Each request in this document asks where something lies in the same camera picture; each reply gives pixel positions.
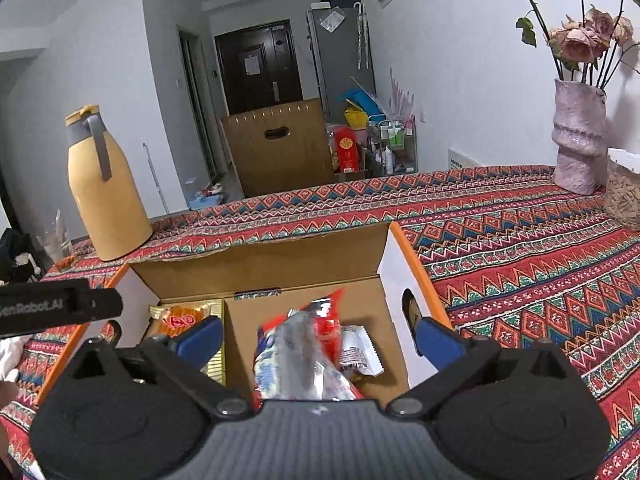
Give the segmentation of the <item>person's left hand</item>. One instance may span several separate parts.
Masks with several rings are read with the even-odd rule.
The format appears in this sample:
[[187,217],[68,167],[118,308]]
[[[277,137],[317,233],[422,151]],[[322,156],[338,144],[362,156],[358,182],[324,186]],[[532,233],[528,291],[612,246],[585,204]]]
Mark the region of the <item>person's left hand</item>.
[[19,391],[14,382],[0,382],[0,410],[8,406],[17,397]]

